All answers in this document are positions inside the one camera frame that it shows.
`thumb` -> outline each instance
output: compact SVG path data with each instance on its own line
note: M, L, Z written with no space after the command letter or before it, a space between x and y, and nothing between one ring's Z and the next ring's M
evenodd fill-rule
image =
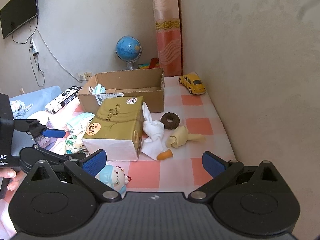
M17 173L10 168L3 168L0 169L0 177L2 178L14 178L17 175Z

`knotted beige cloth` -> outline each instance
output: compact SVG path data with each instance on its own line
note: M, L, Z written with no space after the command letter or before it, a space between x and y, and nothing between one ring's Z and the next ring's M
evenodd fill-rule
M174 130L173 134L167 139L165 145L170 148L178 148L181 145L185 145L187 140L191 141L205 141L205 137L201 134L189 133L188 128L185 126L179 126Z

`open cardboard box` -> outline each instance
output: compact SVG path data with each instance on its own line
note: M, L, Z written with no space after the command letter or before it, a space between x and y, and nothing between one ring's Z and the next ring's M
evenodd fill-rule
M89 87L101 84L106 94L92 95ZM101 98L108 95L143 97L151 113L164 111L164 70L163 68L136 69L97 73L78 92L80 104L85 112L96 114Z

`toy car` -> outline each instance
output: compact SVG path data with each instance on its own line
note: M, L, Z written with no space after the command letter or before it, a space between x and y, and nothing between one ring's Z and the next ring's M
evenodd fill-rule
M205 93L205 87L196 73L180 76L179 83L184 85L190 94L201 95Z

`globe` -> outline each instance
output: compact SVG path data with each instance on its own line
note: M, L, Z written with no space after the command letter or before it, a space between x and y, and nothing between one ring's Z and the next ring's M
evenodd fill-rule
M140 42L132 36L124 36L116 45L118 57L127 62L129 69L134 69L133 63L139 59L142 53Z

